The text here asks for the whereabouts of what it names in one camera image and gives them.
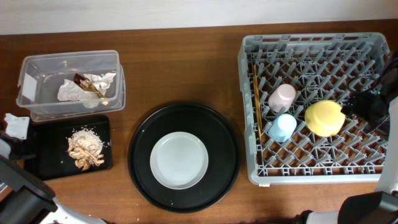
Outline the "gold snack wrapper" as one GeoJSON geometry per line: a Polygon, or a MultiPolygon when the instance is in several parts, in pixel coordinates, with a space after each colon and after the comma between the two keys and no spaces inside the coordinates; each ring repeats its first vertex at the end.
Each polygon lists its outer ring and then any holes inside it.
{"type": "Polygon", "coordinates": [[[88,78],[76,73],[73,77],[73,82],[81,88],[78,93],[72,94],[74,100],[84,101],[93,100],[94,96],[97,96],[102,100],[102,104],[107,106],[108,102],[105,101],[106,90],[110,87],[112,78],[100,77],[98,75],[88,75],[88,78]]]}

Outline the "yellow bowl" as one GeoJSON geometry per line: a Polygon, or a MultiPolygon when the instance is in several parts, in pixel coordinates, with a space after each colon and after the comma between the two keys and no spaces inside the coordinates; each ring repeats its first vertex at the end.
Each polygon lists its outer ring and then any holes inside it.
{"type": "Polygon", "coordinates": [[[321,137],[338,134],[345,122],[345,115],[341,109],[342,106],[331,100],[321,100],[312,104],[305,111],[308,129],[321,137]]]}

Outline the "white napkin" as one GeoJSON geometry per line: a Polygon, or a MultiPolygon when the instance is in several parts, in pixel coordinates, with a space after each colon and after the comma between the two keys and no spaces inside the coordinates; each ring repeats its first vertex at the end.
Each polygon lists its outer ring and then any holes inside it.
{"type": "MultiPolygon", "coordinates": [[[[106,72],[99,75],[84,73],[95,88],[107,98],[112,98],[116,94],[116,72],[106,72]]],[[[59,101],[85,101],[83,106],[86,108],[96,108],[98,106],[108,106],[109,103],[96,101],[98,96],[94,92],[83,90],[73,80],[65,79],[63,85],[58,90],[57,99],[59,101]]]]}

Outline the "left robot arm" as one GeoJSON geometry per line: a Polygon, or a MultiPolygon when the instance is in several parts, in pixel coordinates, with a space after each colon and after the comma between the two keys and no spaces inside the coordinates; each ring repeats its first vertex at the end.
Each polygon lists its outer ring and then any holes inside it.
{"type": "Polygon", "coordinates": [[[45,124],[31,124],[28,117],[11,119],[22,136],[1,130],[1,189],[11,190],[1,199],[1,223],[104,223],[62,205],[46,182],[94,172],[70,156],[68,138],[91,131],[109,141],[109,119],[100,115],[45,124]]]}

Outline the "black rectangular tray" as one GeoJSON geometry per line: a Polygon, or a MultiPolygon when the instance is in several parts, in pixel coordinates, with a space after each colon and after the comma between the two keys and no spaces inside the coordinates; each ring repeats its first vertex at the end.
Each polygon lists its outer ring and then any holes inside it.
{"type": "Polygon", "coordinates": [[[105,115],[52,121],[32,126],[35,131],[35,157],[25,160],[24,169],[41,180],[52,180],[73,175],[109,170],[112,167],[111,131],[105,115]],[[68,138],[75,132],[93,131],[104,143],[101,151],[104,163],[91,165],[87,170],[77,168],[68,155],[68,138]]]}

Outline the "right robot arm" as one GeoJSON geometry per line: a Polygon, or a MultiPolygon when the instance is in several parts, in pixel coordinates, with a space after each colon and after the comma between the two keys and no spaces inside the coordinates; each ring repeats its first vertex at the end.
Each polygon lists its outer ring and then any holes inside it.
{"type": "Polygon", "coordinates": [[[379,78],[366,90],[352,90],[343,106],[346,116],[356,115],[371,131],[389,122],[384,167],[374,192],[348,197],[336,212],[311,210],[289,223],[397,223],[397,51],[387,56],[379,78]]]}

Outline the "small blue cup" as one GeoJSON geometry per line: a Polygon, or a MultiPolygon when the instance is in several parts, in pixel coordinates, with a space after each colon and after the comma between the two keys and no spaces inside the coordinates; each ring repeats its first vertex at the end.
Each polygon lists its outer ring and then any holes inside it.
{"type": "Polygon", "coordinates": [[[284,142],[293,135],[296,126],[296,119],[291,114],[284,113],[273,120],[268,135],[276,142],[284,142]]]}

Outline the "grey plate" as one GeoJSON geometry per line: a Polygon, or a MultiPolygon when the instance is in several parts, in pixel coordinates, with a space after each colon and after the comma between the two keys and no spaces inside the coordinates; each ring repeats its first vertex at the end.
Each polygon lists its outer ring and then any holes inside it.
{"type": "Polygon", "coordinates": [[[209,155],[204,143],[187,132],[169,133],[160,138],[150,154],[155,179],[172,190],[193,187],[207,172],[209,155]]]}

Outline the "food scraps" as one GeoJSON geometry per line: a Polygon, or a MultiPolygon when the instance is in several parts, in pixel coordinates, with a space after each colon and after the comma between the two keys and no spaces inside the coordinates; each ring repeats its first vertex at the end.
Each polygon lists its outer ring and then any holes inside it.
{"type": "Polygon", "coordinates": [[[81,171],[105,163],[104,142],[93,129],[81,128],[73,130],[68,140],[68,155],[75,160],[75,165],[81,171]]]}

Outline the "pink cup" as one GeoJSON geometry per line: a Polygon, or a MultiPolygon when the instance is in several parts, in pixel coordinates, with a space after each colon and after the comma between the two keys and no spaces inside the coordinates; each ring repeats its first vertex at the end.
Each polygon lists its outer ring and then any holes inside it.
{"type": "Polygon", "coordinates": [[[269,107],[278,113],[282,108],[287,112],[294,102],[295,88],[289,84],[282,84],[271,94],[268,100],[269,107]]]}

